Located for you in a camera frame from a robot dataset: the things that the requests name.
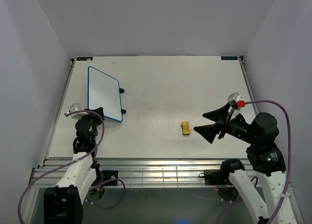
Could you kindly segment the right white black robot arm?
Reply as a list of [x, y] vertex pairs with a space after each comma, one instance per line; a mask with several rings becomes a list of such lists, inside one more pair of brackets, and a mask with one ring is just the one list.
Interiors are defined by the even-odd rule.
[[194, 131], [209, 143], [226, 134], [248, 143], [247, 158], [264, 195], [259, 195], [239, 159], [225, 160], [218, 171], [204, 171], [201, 177], [207, 185], [233, 185], [247, 206], [253, 223], [294, 224], [296, 217], [287, 192], [290, 165], [285, 164], [283, 154], [275, 143], [279, 134], [277, 120], [273, 115], [261, 112], [248, 124], [243, 115], [233, 116], [235, 110], [244, 106], [244, 101], [238, 101], [204, 113], [203, 117], [213, 121], [213, 124], [194, 127]]

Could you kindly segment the blue framed whiteboard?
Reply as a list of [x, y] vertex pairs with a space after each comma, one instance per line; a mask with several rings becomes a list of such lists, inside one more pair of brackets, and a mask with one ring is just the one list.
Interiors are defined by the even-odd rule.
[[126, 113], [121, 102], [124, 92], [116, 78], [95, 67], [88, 67], [88, 109], [102, 107], [104, 117], [122, 122]]

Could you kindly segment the yellow whiteboard eraser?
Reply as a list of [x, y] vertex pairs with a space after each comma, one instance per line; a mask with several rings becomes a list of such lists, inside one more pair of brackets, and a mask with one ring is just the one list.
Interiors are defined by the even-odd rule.
[[183, 121], [183, 122], [181, 122], [181, 127], [182, 127], [182, 134], [183, 134], [183, 135], [189, 135], [189, 134], [191, 134], [191, 130], [190, 130], [189, 122], [188, 122], [188, 121]]

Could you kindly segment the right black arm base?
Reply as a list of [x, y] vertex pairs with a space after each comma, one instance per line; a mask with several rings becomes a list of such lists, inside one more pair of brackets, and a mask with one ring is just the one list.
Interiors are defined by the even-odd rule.
[[231, 185], [231, 182], [223, 177], [220, 170], [204, 170], [198, 175], [199, 178], [204, 180], [207, 186], [212, 185]]

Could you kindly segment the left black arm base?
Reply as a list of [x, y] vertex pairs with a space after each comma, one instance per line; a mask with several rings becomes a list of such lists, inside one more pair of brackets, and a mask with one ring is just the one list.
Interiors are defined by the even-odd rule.
[[118, 179], [118, 170], [102, 170], [96, 171], [96, 180], [92, 183], [93, 186], [100, 184], [101, 182]]

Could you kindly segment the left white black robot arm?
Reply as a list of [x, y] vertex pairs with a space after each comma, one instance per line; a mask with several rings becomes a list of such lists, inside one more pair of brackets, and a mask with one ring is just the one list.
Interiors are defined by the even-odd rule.
[[91, 185], [103, 180], [103, 172], [95, 160], [98, 126], [104, 121], [103, 108], [86, 109], [74, 114], [76, 138], [73, 141], [73, 163], [54, 187], [44, 193], [45, 224], [80, 224], [83, 201]]

